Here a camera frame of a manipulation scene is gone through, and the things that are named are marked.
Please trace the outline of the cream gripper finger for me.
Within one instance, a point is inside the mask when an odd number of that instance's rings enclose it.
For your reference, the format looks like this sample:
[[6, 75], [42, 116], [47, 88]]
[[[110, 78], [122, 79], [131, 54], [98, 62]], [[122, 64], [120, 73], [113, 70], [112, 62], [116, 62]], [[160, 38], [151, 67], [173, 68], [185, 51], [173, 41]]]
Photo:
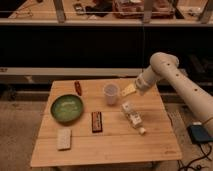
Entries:
[[136, 92], [136, 87], [133, 83], [131, 83], [121, 91], [121, 95], [125, 97], [135, 92]]

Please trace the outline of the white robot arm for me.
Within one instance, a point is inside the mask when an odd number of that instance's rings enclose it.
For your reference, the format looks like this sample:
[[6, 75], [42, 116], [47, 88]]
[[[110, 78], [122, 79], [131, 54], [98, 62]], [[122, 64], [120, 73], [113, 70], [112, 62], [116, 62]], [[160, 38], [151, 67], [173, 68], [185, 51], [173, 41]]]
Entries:
[[126, 86], [121, 95], [125, 97], [136, 91], [144, 94], [158, 81], [165, 79], [213, 137], [213, 96], [186, 77], [178, 66], [176, 56], [163, 52], [154, 53], [149, 67]]

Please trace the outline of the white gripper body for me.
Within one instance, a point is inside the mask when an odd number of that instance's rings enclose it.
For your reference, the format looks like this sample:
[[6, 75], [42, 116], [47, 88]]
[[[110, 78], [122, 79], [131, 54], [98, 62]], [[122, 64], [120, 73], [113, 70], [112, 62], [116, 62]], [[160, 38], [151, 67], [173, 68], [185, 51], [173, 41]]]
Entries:
[[144, 80], [142, 74], [135, 79], [135, 87], [141, 95], [144, 95], [150, 89], [150, 85]]

